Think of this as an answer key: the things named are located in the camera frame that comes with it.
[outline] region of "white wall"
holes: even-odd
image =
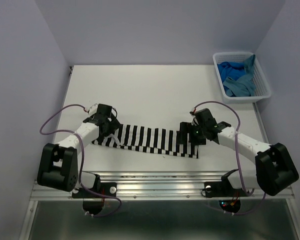
[[[35,2],[0,0],[0,240],[19,237],[47,142],[39,128],[60,107],[68,76]]]
[[[36,0],[71,64],[210,64],[255,51],[284,0]]]
[[[286,0],[256,54],[273,90],[258,104],[267,135],[288,147],[300,175],[300,0]],[[293,190],[300,210],[300,179]]]

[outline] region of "blue cloth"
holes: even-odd
[[[225,93],[229,97],[254,96],[255,85],[252,82],[254,74],[255,55],[244,62],[223,62],[218,64]]]

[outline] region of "white table surface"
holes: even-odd
[[[221,101],[214,66],[210,65],[76,65],[70,79],[64,105],[94,103],[112,105],[122,124],[178,130],[180,122],[190,122],[190,110],[203,101]],[[231,105],[241,118],[240,132],[262,141],[253,105]],[[227,108],[208,104],[217,122],[237,125]],[[81,108],[69,108],[61,114],[58,129],[76,130],[87,117]],[[59,133],[55,142],[65,138]],[[237,168],[235,152],[214,142],[199,147],[199,159],[135,152],[105,146],[85,148],[86,171],[190,172],[229,171]],[[241,157],[242,168],[254,165]]]

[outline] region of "black and white striped cloth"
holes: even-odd
[[[106,138],[101,143],[98,143],[96,140],[92,143],[143,153],[157,153],[189,158],[194,157],[198,159],[198,146],[193,146],[190,143],[187,145],[177,145],[176,138],[178,134],[179,131],[166,130],[162,128],[152,129],[148,127],[123,124],[122,127],[116,130],[114,134],[121,143],[120,145],[116,143],[113,137]]]

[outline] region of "plastic basket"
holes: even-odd
[[[263,71],[261,69],[261,66],[257,60],[257,58],[255,58],[254,61],[254,75],[253,75],[253,83],[256,86],[256,89],[254,91],[255,96],[242,96],[242,97],[230,97],[227,96],[225,94],[224,88],[223,88],[223,84],[221,81],[221,77],[220,77],[220,73],[218,70],[218,66],[217,64],[220,64],[222,62],[236,62],[236,63],[241,63],[244,60],[246,60],[248,57],[250,57],[251,55],[253,55],[253,53],[249,53],[249,52],[219,52],[219,53],[215,53],[213,55],[213,61],[214,61],[214,66],[215,66],[215,70],[216,70],[216,74],[218,76],[219,79],[219,84],[220,84],[220,88],[221,88],[221,92],[222,92],[222,100],[224,103],[228,103],[228,104],[246,104],[246,103],[255,103],[261,99],[266,99],[269,98],[271,96],[271,89],[270,86],[263,74]]]

